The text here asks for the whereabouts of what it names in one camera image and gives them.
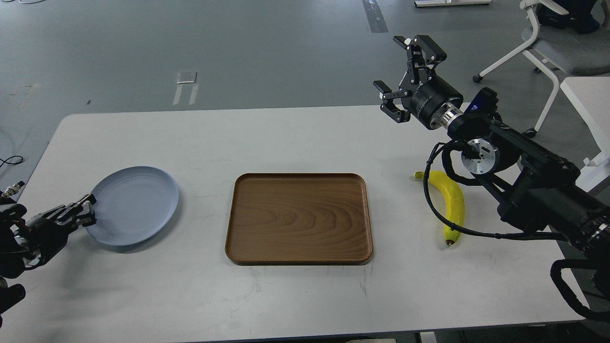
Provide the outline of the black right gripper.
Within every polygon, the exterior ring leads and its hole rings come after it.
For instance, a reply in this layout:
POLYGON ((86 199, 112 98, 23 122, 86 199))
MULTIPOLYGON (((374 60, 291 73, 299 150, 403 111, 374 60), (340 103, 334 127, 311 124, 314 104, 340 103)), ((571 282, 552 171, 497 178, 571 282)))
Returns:
POLYGON ((373 81, 382 101, 379 108, 397 123, 406 123, 413 115, 427 130, 436 130, 441 126, 444 104, 460 107, 464 101, 460 92, 435 76, 436 67, 446 61, 448 54, 427 35, 394 36, 394 42, 407 54, 405 91, 392 91, 385 82, 373 81), (395 104, 397 99, 405 99, 405 109, 395 104))

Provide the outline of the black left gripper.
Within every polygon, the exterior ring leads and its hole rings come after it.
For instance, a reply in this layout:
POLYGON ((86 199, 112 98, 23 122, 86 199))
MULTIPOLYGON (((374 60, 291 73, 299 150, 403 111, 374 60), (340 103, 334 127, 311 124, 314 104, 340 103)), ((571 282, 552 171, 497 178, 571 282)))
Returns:
POLYGON ((79 227, 97 222, 93 193, 76 202, 40 213, 19 228, 19 244, 26 250, 26 267, 41 267, 54 258, 66 245, 68 236, 79 227))

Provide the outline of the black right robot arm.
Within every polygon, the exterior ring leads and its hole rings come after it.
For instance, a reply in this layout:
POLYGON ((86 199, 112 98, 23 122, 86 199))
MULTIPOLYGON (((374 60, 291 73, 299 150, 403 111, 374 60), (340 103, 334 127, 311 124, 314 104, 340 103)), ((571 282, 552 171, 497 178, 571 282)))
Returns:
POLYGON ((430 154, 424 183, 441 156, 451 180, 484 187, 501 220, 520 230, 494 238, 566 241, 593 268, 608 267, 609 207, 576 185, 579 169, 504 123, 492 89, 481 89, 461 110, 463 95, 436 73, 447 53, 431 37, 395 36, 394 42, 406 52, 406 71, 397 91, 373 83, 381 111, 397 123, 415 117, 427 130, 444 128, 449 137, 430 154))

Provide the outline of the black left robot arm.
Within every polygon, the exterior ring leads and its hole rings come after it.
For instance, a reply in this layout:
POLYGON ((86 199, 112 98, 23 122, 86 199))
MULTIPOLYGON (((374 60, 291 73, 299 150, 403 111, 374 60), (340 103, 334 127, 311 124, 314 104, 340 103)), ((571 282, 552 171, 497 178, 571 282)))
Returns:
POLYGON ((46 265, 66 245, 69 235, 79 227, 96 223, 93 194, 85 194, 76 202, 59 205, 39 213, 26 221, 27 209, 12 196, 18 194, 25 182, 17 182, 1 192, 0 211, 0 312, 21 302, 26 290, 21 284, 9 286, 7 279, 15 279, 25 271, 46 265))

